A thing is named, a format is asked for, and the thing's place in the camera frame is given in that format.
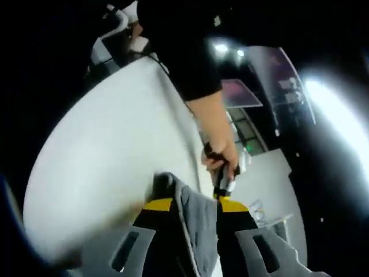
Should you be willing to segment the person's left hand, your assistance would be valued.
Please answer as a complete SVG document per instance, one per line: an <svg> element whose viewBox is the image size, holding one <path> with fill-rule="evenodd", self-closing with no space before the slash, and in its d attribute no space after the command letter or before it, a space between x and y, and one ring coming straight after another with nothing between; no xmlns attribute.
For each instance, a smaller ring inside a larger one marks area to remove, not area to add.
<svg viewBox="0 0 369 277"><path fill-rule="evenodd" d="M211 173L215 173L221 166L226 166L228 177L234 179L239 165L239 155L234 141L224 139L205 143L201 163Z"/></svg>

